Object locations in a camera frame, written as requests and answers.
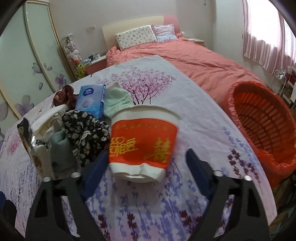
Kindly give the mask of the hanging plush toy column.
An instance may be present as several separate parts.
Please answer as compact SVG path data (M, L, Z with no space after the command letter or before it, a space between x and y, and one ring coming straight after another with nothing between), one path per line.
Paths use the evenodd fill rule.
M72 34L69 34L62 39L63 50L76 79L81 79L86 76L86 70L81 55L71 36Z

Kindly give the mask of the far bedside table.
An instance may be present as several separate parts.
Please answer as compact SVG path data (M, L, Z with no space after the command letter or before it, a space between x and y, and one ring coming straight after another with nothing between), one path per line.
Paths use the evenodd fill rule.
M189 38L188 39L189 41L195 43L195 44L198 44L200 46L205 46L205 41L204 40L200 40L200 39L197 39L197 38Z

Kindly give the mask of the black floral cloth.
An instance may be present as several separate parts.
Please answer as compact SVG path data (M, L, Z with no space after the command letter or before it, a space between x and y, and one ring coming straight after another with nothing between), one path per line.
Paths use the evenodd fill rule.
M70 110L62 116L67 138L80 168L94 162L97 156L109 148L109 125L91 114Z

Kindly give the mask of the light green sock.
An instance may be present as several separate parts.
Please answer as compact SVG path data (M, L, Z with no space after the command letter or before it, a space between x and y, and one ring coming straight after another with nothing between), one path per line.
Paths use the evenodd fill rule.
M111 118L116 112L134 106L131 94L123 89L118 82L106 88L104 98L104 115Z

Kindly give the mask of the yellow snack bag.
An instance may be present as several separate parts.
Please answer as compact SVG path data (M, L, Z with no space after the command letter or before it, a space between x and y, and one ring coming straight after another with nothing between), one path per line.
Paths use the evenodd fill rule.
M55 180L47 144L36 139L30 128L29 121L26 118L23 118L21 122L17 124L17 130L23 146L39 175L42 178L50 177L52 180Z

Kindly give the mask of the white mug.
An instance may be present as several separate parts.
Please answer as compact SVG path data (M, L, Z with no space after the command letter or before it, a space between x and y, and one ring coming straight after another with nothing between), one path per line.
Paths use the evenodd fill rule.
M99 59L99 58L100 58L100 54L99 53L97 53L97 54L94 55L94 59Z

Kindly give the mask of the brown red scrunchie cloth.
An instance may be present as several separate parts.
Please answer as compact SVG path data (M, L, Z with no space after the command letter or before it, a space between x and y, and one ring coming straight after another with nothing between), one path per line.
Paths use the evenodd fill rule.
M53 98L53 106L67 104L69 108L74 109L78 95L74 93L74 89L70 85L65 85L60 91L56 92Z

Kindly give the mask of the beige pink headboard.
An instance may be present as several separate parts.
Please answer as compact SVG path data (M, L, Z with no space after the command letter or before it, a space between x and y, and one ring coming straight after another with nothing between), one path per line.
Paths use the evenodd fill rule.
M130 29L134 29L146 25L169 25L173 24L175 27L175 33L179 34L180 26L178 19L175 16L146 16L141 18L122 20L116 23L111 23L102 27L107 50L110 50L114 46L118 46L115 35L117 33L125 32Z

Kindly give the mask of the floral white pillow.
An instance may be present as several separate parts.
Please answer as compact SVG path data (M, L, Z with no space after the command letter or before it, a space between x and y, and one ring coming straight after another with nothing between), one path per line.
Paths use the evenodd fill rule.
M156 36L151 25L137 27L115 35L120 50L126 50L141 44L156 42Z

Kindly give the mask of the red plastic laundry basket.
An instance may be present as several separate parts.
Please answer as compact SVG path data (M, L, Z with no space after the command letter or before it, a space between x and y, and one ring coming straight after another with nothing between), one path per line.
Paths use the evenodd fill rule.
M271 188L295 171L295 120L283 100L264 84L236 82L223 109L257 156Z

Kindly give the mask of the blue tissue pack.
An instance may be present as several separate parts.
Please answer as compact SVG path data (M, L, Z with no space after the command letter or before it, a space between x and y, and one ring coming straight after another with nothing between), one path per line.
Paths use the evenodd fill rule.
M80 88L75 109L87 112L100 120L103 117L105 84L84 85Z

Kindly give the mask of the red white paper bowl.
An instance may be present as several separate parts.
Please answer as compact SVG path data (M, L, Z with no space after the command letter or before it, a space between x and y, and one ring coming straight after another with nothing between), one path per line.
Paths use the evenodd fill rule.
M111 117L109 167L114 177L159 182L174 151L180 117L160 106L136 105Z

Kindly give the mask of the striped pink pillow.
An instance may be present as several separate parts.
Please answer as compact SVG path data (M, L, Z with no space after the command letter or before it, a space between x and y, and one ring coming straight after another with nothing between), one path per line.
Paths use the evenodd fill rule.
M158 42L165 42L178 39L175 34L175 26L173 24L152 25L152 30Z

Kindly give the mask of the grey green sock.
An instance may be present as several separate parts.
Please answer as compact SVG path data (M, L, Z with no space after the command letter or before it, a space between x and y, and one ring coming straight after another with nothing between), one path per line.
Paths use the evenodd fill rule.
M50 137L49 146L50 160L54 171L64 171L75 166L75 158L64 129Z

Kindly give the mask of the pink bedside table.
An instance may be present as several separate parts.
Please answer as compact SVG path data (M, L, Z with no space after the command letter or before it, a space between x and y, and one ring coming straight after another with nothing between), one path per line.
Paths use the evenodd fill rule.
M105 69L107 66L106 56L101 56L99 59L91 61L85 66L87 75L91 75L95 72L98 72L102 69Z

